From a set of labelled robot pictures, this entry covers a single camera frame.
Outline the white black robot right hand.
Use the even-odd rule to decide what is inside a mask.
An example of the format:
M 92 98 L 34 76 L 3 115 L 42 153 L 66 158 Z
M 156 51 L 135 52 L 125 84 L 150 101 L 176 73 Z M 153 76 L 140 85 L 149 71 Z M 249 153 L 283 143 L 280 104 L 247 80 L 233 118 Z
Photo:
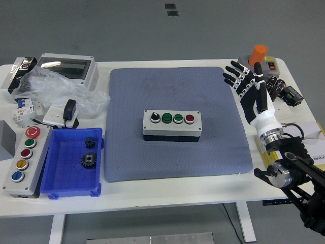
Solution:
M 261 64 L 256 62 L 254 70 L 231 61 L 223 73 L 224 82 L 236 92 L 247 122 L 254 126 L 259 137 L 267 134 L 282 134 L 281 123 L 275 117 L 275 108 L 267 92 Z

